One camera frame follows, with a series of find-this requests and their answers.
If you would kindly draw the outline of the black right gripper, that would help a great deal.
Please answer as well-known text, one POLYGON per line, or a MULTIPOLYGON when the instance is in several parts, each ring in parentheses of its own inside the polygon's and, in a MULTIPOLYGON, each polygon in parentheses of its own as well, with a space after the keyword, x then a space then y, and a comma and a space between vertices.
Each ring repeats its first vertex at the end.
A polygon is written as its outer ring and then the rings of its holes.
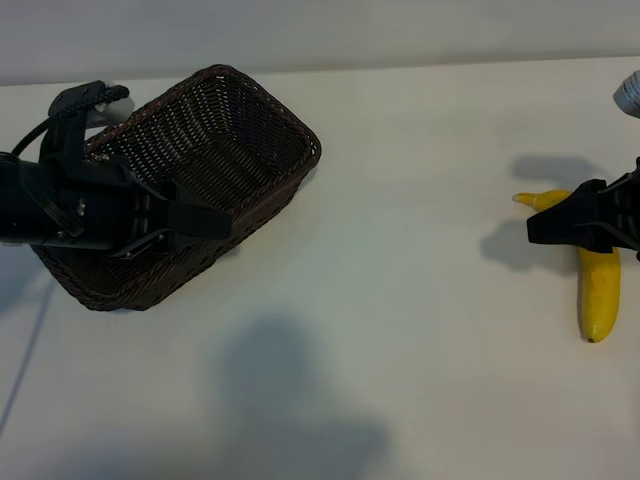
POLYGON ((572 192, 531 194, 525 204, 535 212, 527 220, 530 243, 591 252, 612 252, 617 246, 639 258, 639 159, 632 172, 608 186, 605 180, 588 180, 572 192))

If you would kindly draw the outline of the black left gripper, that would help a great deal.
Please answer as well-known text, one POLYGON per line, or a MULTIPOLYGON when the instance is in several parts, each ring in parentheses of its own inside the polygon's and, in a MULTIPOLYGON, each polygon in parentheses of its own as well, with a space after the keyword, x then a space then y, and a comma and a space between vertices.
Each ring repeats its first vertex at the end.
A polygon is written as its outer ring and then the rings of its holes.
POLYGON ((163 241, 181 250, 230 236, 231 216, 171 182, 144 184, 122 156, 105 162, 22 163, 22 242, 133 257, 163 241))

